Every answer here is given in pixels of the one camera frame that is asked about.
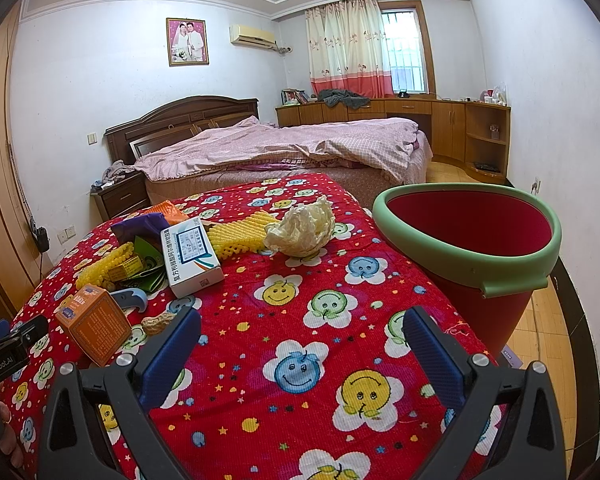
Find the person's left hand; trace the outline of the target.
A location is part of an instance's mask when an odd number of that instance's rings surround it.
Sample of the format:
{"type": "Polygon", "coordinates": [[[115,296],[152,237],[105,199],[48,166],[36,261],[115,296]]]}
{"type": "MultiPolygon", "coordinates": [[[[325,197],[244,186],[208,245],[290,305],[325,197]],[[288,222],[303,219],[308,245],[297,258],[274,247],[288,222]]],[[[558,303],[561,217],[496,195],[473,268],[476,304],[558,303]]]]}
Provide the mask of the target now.
{"type": "Polygon", "coordinates": [[[23,452],[18,444],[15,431],[10,426],[12,420],[12,413],[5,403],[0,401],[0,415],[3,422],[4,431],[0,439],[1,451],[9,457],[10,463],[16,469],[22,466],[23,452]]]}

